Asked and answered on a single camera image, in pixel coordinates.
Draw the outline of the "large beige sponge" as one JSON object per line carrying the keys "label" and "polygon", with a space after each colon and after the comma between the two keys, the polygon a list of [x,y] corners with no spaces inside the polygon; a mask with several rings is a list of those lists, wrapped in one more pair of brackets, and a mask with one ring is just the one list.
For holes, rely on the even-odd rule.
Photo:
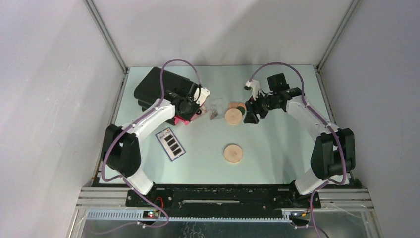
{"label": "large beige sponge", "polygon": [[243,115],[238,108],[231,108],[226,111],[224,118],[229,125],[239,125]]}

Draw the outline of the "black pink drawer organizer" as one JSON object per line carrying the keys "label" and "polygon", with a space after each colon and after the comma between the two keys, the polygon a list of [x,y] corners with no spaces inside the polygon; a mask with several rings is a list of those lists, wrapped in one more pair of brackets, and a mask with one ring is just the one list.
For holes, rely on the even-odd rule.
{"label": "black pink drawer organizer", "polygon": [[[134,98],[143,111],[161,98],[160,72],[159,67],[153,67],[134,90]],[[163,71],[162,79],[164,91],[168,90],[182,97],[191,98],[198,88],[197,83],[167,70]]]}

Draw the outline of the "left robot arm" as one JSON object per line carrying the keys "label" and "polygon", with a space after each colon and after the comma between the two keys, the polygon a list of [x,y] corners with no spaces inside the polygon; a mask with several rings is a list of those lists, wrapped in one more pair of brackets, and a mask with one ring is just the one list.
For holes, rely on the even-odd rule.
{"label": "left robot arm", "polygon": [[152,190],[153,181],[141,168],[140,143],[172,118],[191,121],[208,95],[208,90],[202,88],[198,88],[191,97],[166,91],[137,119],[123,126],[111,124],[106,128],[102,150],[103,166],[116,171],[118,178],[122,178],[137,191],[137,199],[144,206],[152,206],[157,194]]}

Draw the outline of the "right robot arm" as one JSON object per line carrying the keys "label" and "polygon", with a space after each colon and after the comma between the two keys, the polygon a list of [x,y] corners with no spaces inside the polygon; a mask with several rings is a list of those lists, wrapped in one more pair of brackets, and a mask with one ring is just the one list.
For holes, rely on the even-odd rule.
{"label": "right robot arm", "polygon": [[303,206],[308,194],[334,176],[344,176],[356,166],[355,136],[349,129],[340,129],[329,122],[314,108],[303,91],[290,88],[283,73],[267,79],[270,92],[260,89],[256,80],[248,81],[245,89],[252,96],[245,102],[244,123],[257,124],[269,111],[282,109],[305,128],[314,140],[310,169],[295,180],[294,190],[288,193],[288,201],[294,207]]}

